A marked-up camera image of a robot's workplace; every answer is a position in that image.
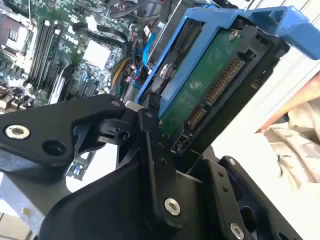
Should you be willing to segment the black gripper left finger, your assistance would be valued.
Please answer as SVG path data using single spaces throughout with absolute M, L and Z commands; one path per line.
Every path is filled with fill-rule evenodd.
M 116 145 L 117 167 L 142 166 L 144 208 L 151 225 L 181 228 L 186 213 L 167 140 L 159 128 L 161 97 L 137 110 L 110 94 L 19 110 L 0 117 L 0 169 L 37 183 L 54 183 L 75 157 Z

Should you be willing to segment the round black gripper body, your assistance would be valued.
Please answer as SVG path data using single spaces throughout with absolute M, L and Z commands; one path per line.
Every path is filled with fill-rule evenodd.
M 45 217 L 40 240 L 212 240 L 202 183 L 177 173 L 186 223 L 177 230 L 147 224 L 140 167 L 130 163 L 64 197 Z

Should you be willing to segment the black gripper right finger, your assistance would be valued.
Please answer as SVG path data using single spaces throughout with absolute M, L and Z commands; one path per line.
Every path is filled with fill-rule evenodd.
M 201 155 L 188 171 L 206 190 L 219 240 L 299 240 L 301 236 L 230 156 Z

